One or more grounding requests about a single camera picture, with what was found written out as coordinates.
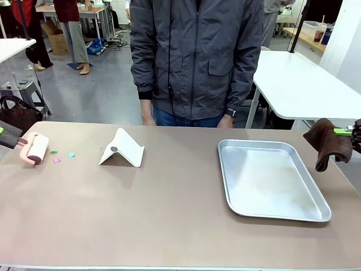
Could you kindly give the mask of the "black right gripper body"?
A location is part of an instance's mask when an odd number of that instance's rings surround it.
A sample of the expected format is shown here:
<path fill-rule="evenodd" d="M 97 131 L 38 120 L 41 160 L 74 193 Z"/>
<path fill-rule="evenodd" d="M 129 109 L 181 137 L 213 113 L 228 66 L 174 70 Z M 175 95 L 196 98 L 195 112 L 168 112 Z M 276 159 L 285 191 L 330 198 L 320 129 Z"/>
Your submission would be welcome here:
<path fill-rule="evenodd" d="M 361 154 L 361 119 L 355 121 L 351 132 L 353 150 Z"/>

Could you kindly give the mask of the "person's left hand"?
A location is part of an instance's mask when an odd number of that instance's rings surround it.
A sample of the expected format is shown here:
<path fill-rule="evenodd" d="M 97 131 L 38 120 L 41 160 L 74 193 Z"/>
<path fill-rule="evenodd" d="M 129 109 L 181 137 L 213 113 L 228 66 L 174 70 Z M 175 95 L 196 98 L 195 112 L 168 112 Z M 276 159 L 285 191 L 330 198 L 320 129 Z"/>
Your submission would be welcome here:
<path fill-rule="evenodd" d="M 224 114 L 221 120 L 219 121 L 218 128 L 233 128 L 234 118 L 230 115 Z"/>

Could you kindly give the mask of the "person's right hand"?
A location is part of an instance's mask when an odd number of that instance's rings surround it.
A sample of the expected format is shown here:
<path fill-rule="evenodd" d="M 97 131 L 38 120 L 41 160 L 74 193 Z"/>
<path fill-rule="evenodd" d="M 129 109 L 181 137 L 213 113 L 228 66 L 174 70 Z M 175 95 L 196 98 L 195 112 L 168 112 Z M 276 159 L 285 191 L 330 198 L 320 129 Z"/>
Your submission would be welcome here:
<path fill-rule="evenodd" d="M 150 100 L 140 100 L 140 110 L 143 125 L 156 126 L 152 116 L 152 102 Z"/>

